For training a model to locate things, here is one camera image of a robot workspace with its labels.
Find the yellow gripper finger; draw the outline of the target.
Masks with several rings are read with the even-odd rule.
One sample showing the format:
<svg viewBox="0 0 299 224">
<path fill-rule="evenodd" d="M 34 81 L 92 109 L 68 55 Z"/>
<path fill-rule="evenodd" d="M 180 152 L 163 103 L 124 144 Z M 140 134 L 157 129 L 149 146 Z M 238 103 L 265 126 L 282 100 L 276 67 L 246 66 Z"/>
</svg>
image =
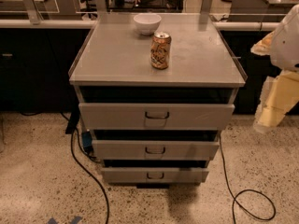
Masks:
<svg viewBox="0 0 299 224">
<path fill-rule="evenodd" d="M 273 35 L 273 32 L 266 35 L 263 39 L 252 46 L 250 52 L 259 56 L 269 55 Z"/>
<path fill-rule="evenodd" d="M 298 103 L 297 72 L 282 71 L 277 77 L 267 77 L 262 87 L 253 128 L 258 133 L 272 131 Z"/>
</svg>

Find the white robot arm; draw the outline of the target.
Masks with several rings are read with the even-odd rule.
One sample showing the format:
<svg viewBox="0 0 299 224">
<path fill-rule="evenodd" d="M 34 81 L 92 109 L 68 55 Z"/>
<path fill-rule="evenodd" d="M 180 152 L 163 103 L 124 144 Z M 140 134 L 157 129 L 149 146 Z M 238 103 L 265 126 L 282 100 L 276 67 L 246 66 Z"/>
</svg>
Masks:
<svg viewBox="0 0 299 224">
<path fill-rule="evenodd" d="M 260 56 L 269 55 L 271 64 L 281 70 L 278 76 L 266 78 L 255 113 L 253 128 L 267 133 L 299 103 L 299 5 L 250 51 Z"/>
</svg>

